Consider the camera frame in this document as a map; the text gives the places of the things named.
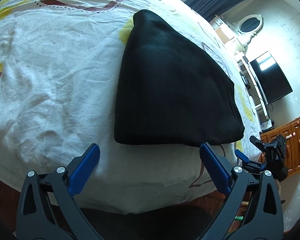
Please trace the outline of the person's right hand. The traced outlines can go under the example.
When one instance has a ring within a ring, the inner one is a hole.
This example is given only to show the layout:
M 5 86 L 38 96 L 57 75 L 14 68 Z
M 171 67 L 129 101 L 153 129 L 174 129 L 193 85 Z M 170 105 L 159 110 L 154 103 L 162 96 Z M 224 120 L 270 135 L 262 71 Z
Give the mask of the person's right hand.
M 276 184 L 279 196 L 281 196 L 281 184 L 280 184 L 280 182 L 277 179 L 275 179 L 275 184 Z

